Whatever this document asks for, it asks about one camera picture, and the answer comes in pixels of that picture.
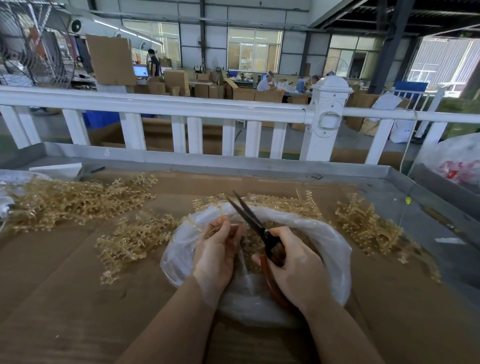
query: computer monitor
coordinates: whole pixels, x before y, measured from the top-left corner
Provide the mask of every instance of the computer monitor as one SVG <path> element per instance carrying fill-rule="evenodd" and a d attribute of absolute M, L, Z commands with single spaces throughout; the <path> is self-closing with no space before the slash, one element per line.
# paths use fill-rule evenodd
<path fill-rule="evenodd" d="M 146 64 L 134 64 L 133 72 L 137 77 L 148 77 L 148 68 Z"/>

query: forearm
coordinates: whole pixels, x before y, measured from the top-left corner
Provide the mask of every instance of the forearm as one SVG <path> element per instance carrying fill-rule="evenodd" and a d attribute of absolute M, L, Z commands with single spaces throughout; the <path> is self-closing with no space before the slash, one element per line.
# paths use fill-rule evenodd
<path fill-rule="evenodd" d="M 187 278 L 116 364 L 201 363 L 215 310 Z"/>
<path fill-rule="evenodd" d="M 355 320 L 334 299 L 306 318 L 322 363 L 384 364 Z"/>

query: scissor blade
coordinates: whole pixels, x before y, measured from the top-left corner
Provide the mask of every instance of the scissor blade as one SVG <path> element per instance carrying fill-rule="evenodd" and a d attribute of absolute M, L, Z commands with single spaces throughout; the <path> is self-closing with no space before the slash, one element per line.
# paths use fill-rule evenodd
<path fill-rule="evenodd" d="M 263 229 L 263 227 L 261 225 L 259 226 L 250 216 L 248 216 L 248 214 L 245 211 L 243 211 L 236 203 L 234 203 L 228 197 L 227 197 L 227 200 L 234 207 L 234 209 L 240 214 L 240 216 L 242 216 L 243 219 L 250 225 L 250 227 L 254 229 L 257 232 L 257 234 L 259 234 L 262 237 L 265 233 L 265 230 Z"/>
<path fill-rule="evenodd" d="M 239 202 L 240 202 L 240 205 L 243 207 L 243 209 L 245 210 L 245 212 L 247 214 L 250 215 L 250 217 L 259 225 L 259 226 L 262 226 L 263 227 L 263 224 L 260 222 L 260 220 L 256 217 L 256 215 L 253 213 L 252 210 L 250 210 L 250 208 L 248 207 L 248 205 L 245 203 L 245 201 L 243 201 L 240 197 L 240 195 L 238 193 L 236 193 L 235 191 L 233 191 L 233 193 L 235 194 L 235 196 L 238 198 Z"/>

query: scissors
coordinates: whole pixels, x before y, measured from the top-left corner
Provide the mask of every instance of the scissors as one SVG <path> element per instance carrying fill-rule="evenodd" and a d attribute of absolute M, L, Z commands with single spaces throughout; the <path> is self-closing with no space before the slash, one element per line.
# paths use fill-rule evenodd
<path fill-rule="evenodd" d="M 268 266 L 267 258 L 269 258 L 277 267 L 283 267 L 287 254 L 285 252 L 285 246 L 281 239 L 277 236 L 273 236 L 250 210 L 248 205 L 241 199 L 240 195 L 233 191 L 235 196 L 240 202 L 240 206 L 235 204 L 227 197 L 228 202 L 235 208 L 235 210 L 243 217 L 243 219 L 250 225 L 250 227 L 260 236 L 265 244 L 265 254 L 260 256 L 260 265 L 262 272 L 266 278 L 268 288 L 270 289 L 273 299 L 286 310 L 296 314 L 299 312 L 298 308 L 288 300 L 287 297 L 278 287 L 275 282 L 275 278 Z"/>

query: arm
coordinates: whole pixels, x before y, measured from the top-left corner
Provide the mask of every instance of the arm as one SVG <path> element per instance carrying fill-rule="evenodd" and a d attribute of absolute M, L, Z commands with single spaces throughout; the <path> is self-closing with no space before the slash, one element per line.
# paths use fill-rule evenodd
<path fill-rule="evenodd" d="M 307 319 L 320 361 L 329 363 L 384 363 L 357 323 L 330 294 L 321 258 L 288 227 L 270 230 L 287 252 L 283 267 L 268 264 L 285 296 Z M 256 263 L 258 256 L 253 256 Z"/>
<path fill-rule="evenodd" d="M 213 316 L 233 273 L 243 229 L 226 216 L 211 222 L 196 248 L 194 269 L 116 364 L 201 363 Z"/>

